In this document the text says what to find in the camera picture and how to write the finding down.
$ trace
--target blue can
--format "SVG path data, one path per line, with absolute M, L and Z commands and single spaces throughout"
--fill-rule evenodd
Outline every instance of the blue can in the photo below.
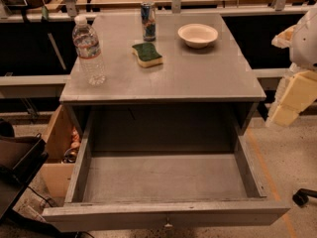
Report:
M 152 42 L 156 39 L 156 7 L 154 2 L 141 4 L 143 40 Z

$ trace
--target sponge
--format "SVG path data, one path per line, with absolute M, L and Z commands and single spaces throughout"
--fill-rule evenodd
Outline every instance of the sponge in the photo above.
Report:
M 138 63 L 142 67 L 151 67 L 162 63 L 162 56 L 152 43 L 133 45 L 132 52 L 138 57 Z

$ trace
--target open drawer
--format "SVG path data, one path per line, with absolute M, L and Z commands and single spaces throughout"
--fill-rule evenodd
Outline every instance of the open drawer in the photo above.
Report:
M 232 103 L 93 106 L 62 232 L 270 225 L 288 207 L 265 198 Z

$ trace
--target bottle cap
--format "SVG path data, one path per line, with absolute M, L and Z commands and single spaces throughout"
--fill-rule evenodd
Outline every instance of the bottle cap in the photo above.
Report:
M 76 16 L 74 21 L 75 21 L 76 25 L 85 25 L 85 24 L 87 24 L 87 19 L 83 15 Z

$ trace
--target floor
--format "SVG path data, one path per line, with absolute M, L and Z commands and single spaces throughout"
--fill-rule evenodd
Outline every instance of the floor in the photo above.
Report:
M 315 108 L 300 116 L 294 124 L 281 132 L 272 131 L 264 126 L 260 117 L 254 117 L 245 138 L 252 155 L 255 169 L 264 185 L 267 198 L 282 200 L 289 204 L 290 210 L 271 226 L 252 227 L 212 227 L 165 230 L 122 230 L 90 231 L 81 237 L 96 238 L 295 238 L 315 237 L 317 233 L 317 199 L 299 207 L 292 196 L 300 188 L 317 189 L 317 112 Z M 46 129 L 50 114 L 32 122 L 26 115 L 7 117 L 14 124 L 16 135 L 35 135 Z M 42 195 L 48 191 L 40 175 L 31 186 Z M 15 209 L 27 217 L 40 218 L 41 200 L 29 189 L 16 204 Z M 47 236 L 21 230 L 14 223 L 4 221 L 0 226 L 0 237 Z

